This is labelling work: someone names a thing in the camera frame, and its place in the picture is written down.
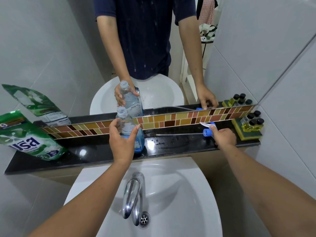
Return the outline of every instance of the mosaic tile strip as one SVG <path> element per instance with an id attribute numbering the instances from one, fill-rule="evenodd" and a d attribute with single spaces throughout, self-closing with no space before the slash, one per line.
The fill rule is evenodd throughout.
<path id="1" fill-rule="evenodd" d="M 143 130 L 173 127 L 179 125 L 192 125 L 200 122 L 223 121 L 248 115 L 254 105 L 242 107 L 227 107 L 202 111 L 190 111 L 166 115 L 144 116 L 133 118 L 136 124 L 140 124 Z M 73 138 L 89 135 L 104 135 L 109 133 L 109 125 L 112 120 L 45 127 L 42 130 L 53 139 Z"/>

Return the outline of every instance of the blue cap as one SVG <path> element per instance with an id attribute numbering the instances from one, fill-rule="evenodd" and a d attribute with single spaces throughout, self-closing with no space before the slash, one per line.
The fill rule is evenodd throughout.
<path id="1" fill-rule="evenodd" d="M 205 137 L 212 136 L 212 134 L 213 134 L 213 132 L 210 129 L 204 129 L 203 130 L 203 135 Z"/>

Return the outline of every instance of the pink checkered cloth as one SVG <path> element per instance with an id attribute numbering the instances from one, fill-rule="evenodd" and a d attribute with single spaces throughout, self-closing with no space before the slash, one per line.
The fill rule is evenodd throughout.
<path id="1" fill-rule="evenodd" d="M 204 24 L 204 23 L 211 25 L 213 23 L 214 8 L 215 8 L 214 0 L 203 0 L 200 17 L 198 19 L 199 25 Z"/>

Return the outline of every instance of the green detergent pouch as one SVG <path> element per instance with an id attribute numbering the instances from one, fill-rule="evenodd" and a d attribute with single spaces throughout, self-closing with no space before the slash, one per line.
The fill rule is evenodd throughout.
<path id="1" fill-rule="evenodd" d="M 0 143 L 43 160 L 58 159 L 66 152 L 19 110 L 0 116 Z"/>
<path id="2" fill-rule="evenodd" d="M 12 85 L 2 84 L 2 87 L 25 108 L 39 117 L 48 126 L 71 124 L 66 116 L 47 96 L 42 93 Z"/>

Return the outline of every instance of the wall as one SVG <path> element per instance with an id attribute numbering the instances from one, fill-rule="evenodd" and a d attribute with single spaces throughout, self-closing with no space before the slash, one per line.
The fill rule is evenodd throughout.
<path id="1" fill-rule="evenodd" d="M 259 102 L 312 39 L 315 19 L 316 0 L 225 0 L 206 85 L 219 100 L 244 92 Z"/>
<path id="2" fill-rule="evenodd" d="M 246 153 L 316 199 L 315 63 L 316 37 L 260 103 L 258 110 L 265 120 L 261 146 L 248 148 Z M 230 168 L 213 180 L 224 232 L 269 236 Z"/>
<path id="3" fill-rule="evenodd" d="M 67 115 L 88 115 L 105 81 L 68 1 L 0 0 L 0 17 L 0 83 L 36 89 Z M 36 119 L 2 87 L 0 98 L 0 114 L 21 109 Z M 25 235 L 62 206 L 70 187 L 3 175 L 14 151 L 1 145 L 0 153 L 0 236 Z"/>

